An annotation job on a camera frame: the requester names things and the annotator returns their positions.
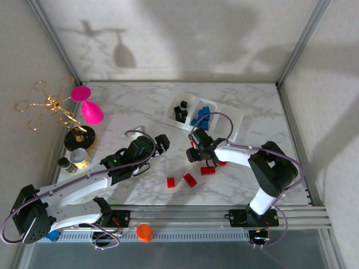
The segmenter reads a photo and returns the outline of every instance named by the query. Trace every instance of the white tray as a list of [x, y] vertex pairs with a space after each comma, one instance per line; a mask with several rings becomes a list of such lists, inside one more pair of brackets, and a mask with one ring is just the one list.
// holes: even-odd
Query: white tray
[[[187, 102], [188, 115], [185, 123], [176, 121], [176, 115], [174, 113], [174, 107], [181, 106], [181, 101]], [[191, 122], [194, 118], [198, 119], [198, 110], [204, 106], [208, 106], [211, 112], [222, 112], [230, 117], [233, 122], [233, 133], [229, 138], [231, 141], [235, 141], [240, 131], [240, 125], [243, 120], [244, 110], [241, 108], [233, 108], [231, 106], [223, 105], [208, 99], [200, 98], [192, 94], [185, 92], [178, 92], [169, 107], [166, 110], [164, 116], [165, 124], [178, 127], [187, 131], [192, 130]], [[209, 130], [207, 133], [210, 136], [226, 138], [231, 130], [231, 124], [228, 119], [221, 115], [211, 115], [209, 118]]]

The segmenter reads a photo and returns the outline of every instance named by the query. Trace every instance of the marble surface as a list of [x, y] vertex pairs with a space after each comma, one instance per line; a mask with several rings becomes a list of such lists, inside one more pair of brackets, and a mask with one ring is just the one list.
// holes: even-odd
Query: marble surface
[[[268, 140], [276, 142], [290, 157], [294, 149], [274, 84], [196, 84], [169, 82], [92, 82], [88, 86], [105, 112], [104, 121], [94, 126], [97, 142], [90, 151], [92, 165], [122, 147], [130, 138], [124, 132], [138, 125], [149, 135], [166, 134], [169, 150], [150, 161], [151, 168], [139, 177], [132, 177], [107, 189], [102, 189], [77, 202], [104, 197], [111, 205], [241, 205], [250, 202], [259, 185], [250, 168], [228, 163], [219, 167], [216, 175], [200, 176], [204, 161], [191, 164], [185, 151], [190, 147], [189, 131], [164, 124], [164, 115], [178, 91], [192, 93], [218, 103], [245, 111], [236, 142], [260, 146]], [[78, 113], [77, 119], [85, 123]], [[190, 172], [197, 185], [190, 188], [181, 179]], [[174, 176], [176, 187], [167, 188], [166, 178]], [[69, 175], [61, 171], [59, 180]], [[303, 185], [289, 191], [278, 204], [306, 205]]]

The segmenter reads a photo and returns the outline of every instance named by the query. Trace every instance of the gold ring holder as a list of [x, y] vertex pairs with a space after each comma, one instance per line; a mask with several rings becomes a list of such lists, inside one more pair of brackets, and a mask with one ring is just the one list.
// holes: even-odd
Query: gold ring holder
[[71, 97], [62, 99], [61, 92], [63, 88], [72, 86], [74, 82], [75, 79], [73, 77], [71, 76], [64, 77], [63, 79], [61, 79], [61, 87], [58, 94], [50, 95], [46, 92], [47, 82], [40, 80], [34, 84], [33, 89], [35, 91], [42, 91], [44, 93], [45, 96], [44, 103], [42, 104], [30, 103], [27, 100], [23, 100], [15, 105], [15, 110], [18, 112], [24, 112], [25, 110], [27, 110], [28, 108], [34, 105], [40, 105], [45, 107], [45, 110], [38, 117], [34, 117], [30, 119], [29, 122], [27, 123], [27, 127], [31, 130], [39, 129], [44, 123], [43, 116], [48, 112], [53, 111], [51, 117], [58, 119], [58, 122], [56, 123], [57, 125], [64, 126], [70, 130], [74, 129], [75, 131], [81, 130], [83, 132], [86, 132], [86, 130], [82, 128], [81, 122], [75, 119], [75, 115], [73, 114], [73, 112], [62, 108], [62, 104], [67, 100], [69, 100]]

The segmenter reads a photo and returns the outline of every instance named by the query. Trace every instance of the orange cap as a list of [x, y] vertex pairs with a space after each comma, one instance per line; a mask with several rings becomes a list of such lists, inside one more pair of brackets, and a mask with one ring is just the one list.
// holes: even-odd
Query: orange cap
[[153, 231], [147, 224], [141, 224], [136, 231], [137, 237], [143, 242], [149, 243], [153, 239]]

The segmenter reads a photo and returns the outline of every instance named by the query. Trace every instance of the blue block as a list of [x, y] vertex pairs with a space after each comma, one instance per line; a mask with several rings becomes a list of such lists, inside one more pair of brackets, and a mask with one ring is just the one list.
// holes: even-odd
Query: blue block
[[[204, 113], [203, 113], [203, 116], [206, 115], [206, 114], [211, 113], [208, 106], [204, 106], [204, 107], [202, 108], [202, 111], [204, 112]], [[210, 116], [205, 117], [204, 120], [205, 120], [205, 121], [209, 121], [209, 117], [210, 117]]]
[[208, 127], [209, 127], [208, 122], [202, 121], [202, 128], [208, 131]]
[[198, 119], [192, 119], [191, 126], [194, 126], [198, 122]]
[[205, 115], [203, 109], [198, 110], [198, 119], [202, 118]]
[[209, 110], [209, 106], [204, 106], [204, 107], [202, 108], [202, 110], [203, 110], [204, 114], [211, 113], [211, 111]]
[[59, 239], [60, 235], [61, 233], [59, 231], [52, 231], [51, 233], [45, 235], [45, 237], [48, 238], [51, 242], [56, 242]]

